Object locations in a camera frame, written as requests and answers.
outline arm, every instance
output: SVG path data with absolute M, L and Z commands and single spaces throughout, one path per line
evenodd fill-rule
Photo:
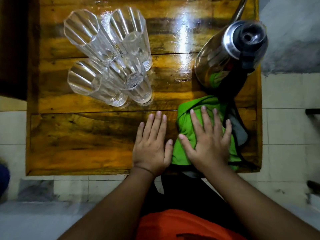
M 185 136 L 179 135 L 188 158 L 232 207 L 253 238 L 320 239 L 320 232 L 273 202 L 230 169 L 227 165 L 231 138 L 230 120 L 226 121 L 226 131 L 222 136 L 217 110 L 213 111 L 214 128 L 205 107 L 202 108 L 204 128 L 193 111 L 190 113 L 197 136 L 196 148 L 191 147 Z
M 167 120 L 161 112 L 141 122 L 132 152 L 129 176 L 90 212 L 68 229 L 59 240 L 131 239 L 140 210 L 156 176 L 170 164 L 173 142 L 164 150 Z

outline finger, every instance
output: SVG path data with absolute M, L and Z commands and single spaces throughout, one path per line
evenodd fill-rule
M 194 133 L 197 137 L 199 137 L 202 133 L 204 133 L 204 131 L 193 109 L 190 109 L 190 116 L 193 124 Z
M 209 118 L 206 106 L 201 107 L 201 114 L 202 114 L 204 131 L 206 133 L 212 133 L 213 128 L 212 128 L 211 120 Z
M 153 113 L 149 114 L 148 120 L 146 121 L 146 126 L 144 127 L 144 131 L 143 131 L 143 136 L 142 136 L 143 141 L 147 141 L 149 139 L 154 117 L 155 116 Z
M 161 121 L 160 129 L 159 129 L 159 133 L 157 136 L 157 141 L 164 142 L 166 132 L 167 132 L 167 116 L 164 114 L 162 116 L 162 121 Z
M 222 123 L 221 123 L 220 117 L 218 115 L 218 110 L 216 108 L 213 110 L 213 114 L 214 114 L 213 133 L 216 138 L 221 138 L 222 137 Z
M 157 113 L 155 114 L 155 119 L 151 128 L 151 133 L 149 136 L 149 139 L 151 140 L 155 140 L 157 139 L 158 136 L 158 132 L 159 132 L 159 127 L 161 124 L 161 111 L 157 111 Z
M 172 159 L 172 151 L 174 150 L 173 141 L 170 139 L 167 141 L 164 149 L 164 164 L 169 167 Z
M 144 127 L 144 123 L 141 122 L 140 125 L 139 125 L 139 127 L 138 127 L 138 131 L 137 131 L 136 143 L 140 143 L 141 140 L 142 140 L 143 127 Z
M 225 146 L 230 146 L 231 141 L 231 133 L 232 133 L 232 125 L 231 121 L 229 119 L 226 120 L 226 130 L 224 132 L 224 135 L 222 137 L 222 144 Z
M 188 138 L 185 135 L 179 134 L 179 139 L 180 142 L 184 148 L 184 151 L 186 152 L 186 156 L 192 160 L 194 153 L 196 153 L 196 151 L 192 148 L 190 141 L 188 140 Z

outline green cloth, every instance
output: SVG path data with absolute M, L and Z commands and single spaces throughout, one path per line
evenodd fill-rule
M 193 125 L 190 117 L 190 109 L 193 109 L 198 120 L 203 125 L 201 107 L 205 105 L 207 107 L 207 112 L 209 114 L 212 125 L 214 125 L 214 114 L 212 110 L 215 108 L 219 111 L 220 120 L 223 121 L 223 118 L 226 113 L 226 103 L 221 103 L 218 101 L 218 98 L 215 96 L 206 96 L 202 98 L 195 99 L 183 104 L 180 104 L 178 107 L 178 117 L 177 117 L 177 126 L 179 133 L 185 135 L 193 148 L 196 147 L 197 139 L 193 131 Z M 236 145 L 233 135 L 231 136 L 230 144 L 230 162 L 240 162 L 241 159 L 237 154 Z M 191 162 L 186 156 L 186 153 L 180 143 L 180 140 L 177 139 L 173 147 L 172 155 L 172 164 L 176 165 L 191 165 Z M 236 170 L 238 166 L 231 166 L 233 170 Z

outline blue object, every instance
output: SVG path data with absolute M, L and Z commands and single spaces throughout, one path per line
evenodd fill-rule
M 0 164 L 0 197 L 6 191 L 10 181 L 10 172 L 6 166 Z

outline glass tumbler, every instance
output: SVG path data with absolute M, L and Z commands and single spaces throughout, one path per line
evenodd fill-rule
M 118 40 L 127 53 L 140 58 L 146 71 L 152 65 L 146 20 L 134 7 L 116 9 L 109 21 L 110 36 Z
M 141 60 L 134 55 L 116 57 L 107 70 L 107 79 L 139 104 L 148 102 L 152 89 Z
M 91 59 L 98 59 L 105 66 L 120 54 L 101 21 L 88 10 L 70 13 L 64 20 L 64 35 L 82 53 Z
M 122 106 L 128 96 L 109 83 L 95 61 L 76 61 L 68 72 L 68 84 L 73 92 L 93 97 L 115 107 Z

